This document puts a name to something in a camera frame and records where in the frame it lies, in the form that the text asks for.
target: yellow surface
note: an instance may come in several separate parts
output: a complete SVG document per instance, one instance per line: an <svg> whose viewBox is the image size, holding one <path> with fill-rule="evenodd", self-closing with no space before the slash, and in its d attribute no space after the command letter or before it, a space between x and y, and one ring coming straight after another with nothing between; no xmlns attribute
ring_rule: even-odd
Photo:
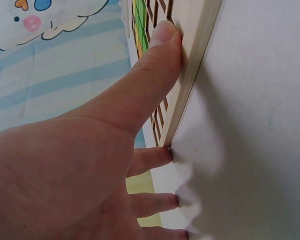
<svg viewBox="0 0 300 240"><path fill-rule="evenodd" d="M150 172L148 171L142 175L127 178L126 189L129 194L154 193L155 190ZM150 217L139 218L138 222L142 227L162 226L159 214Z"/></svg>

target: skin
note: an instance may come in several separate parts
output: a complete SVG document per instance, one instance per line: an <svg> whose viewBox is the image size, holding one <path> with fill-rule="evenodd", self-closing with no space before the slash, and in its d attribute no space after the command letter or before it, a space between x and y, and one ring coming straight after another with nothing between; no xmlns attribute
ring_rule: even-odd
<svg viewBox="0 0 300 240"><path fill-rule="evenodd" d="M175 84L181 35L160 23L150 49L108 90L53 119L0 133L0 240L186 240L137 218L178 207L174 194L128 194L126 178L166 165L166 148L135 149Z"/></svg>

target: lattice panel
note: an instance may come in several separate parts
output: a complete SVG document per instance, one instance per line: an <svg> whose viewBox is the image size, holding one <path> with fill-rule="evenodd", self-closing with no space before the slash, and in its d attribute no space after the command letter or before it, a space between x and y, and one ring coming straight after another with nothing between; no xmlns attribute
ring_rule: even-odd
<svg viewBox="0 0 300 240"><path fill-rule="evenodd" d="M149 47L150 39L157 24L162 20L171 22L173 0L132 0L132 32L138 57ZM152 113L151 125L155 144L159 146L162 130L165 124L165 116L168 109L168 97Z"/></svg>

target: cartoon print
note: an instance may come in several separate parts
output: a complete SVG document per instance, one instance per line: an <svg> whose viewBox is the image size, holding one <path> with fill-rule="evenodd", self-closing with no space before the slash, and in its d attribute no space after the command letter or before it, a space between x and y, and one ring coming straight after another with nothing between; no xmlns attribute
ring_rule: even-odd
<svg viewBox="0 0 300 240"><path fill-rule="evenodd" d="M109 0L0 0L0 50L78 29Z"/></svg>
<svg viewBox="0 0 300 240"><path fill-rule="evenodd" d="M44 11L50 8L51 4L52 4L52 0L35 0L34 8L37 11Z"/></svg>
<svg viewBox="0 0 300 240"><path fill-rule="evenodd" d="M29 9L27 0L17 0L14 5L17 8L22 8L23 11L27 11Z"/></svg>

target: wooden edge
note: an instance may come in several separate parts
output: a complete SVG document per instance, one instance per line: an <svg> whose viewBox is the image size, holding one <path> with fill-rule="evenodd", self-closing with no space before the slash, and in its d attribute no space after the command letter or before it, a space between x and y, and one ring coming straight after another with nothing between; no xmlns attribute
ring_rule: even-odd
<svg viewBox="0 0 300 240"><path fill-rule="evenodd" d="M165 115L160 147L170 147L206 51L222 0L192 1L182 41L184 69L173 87Z"/></svg>

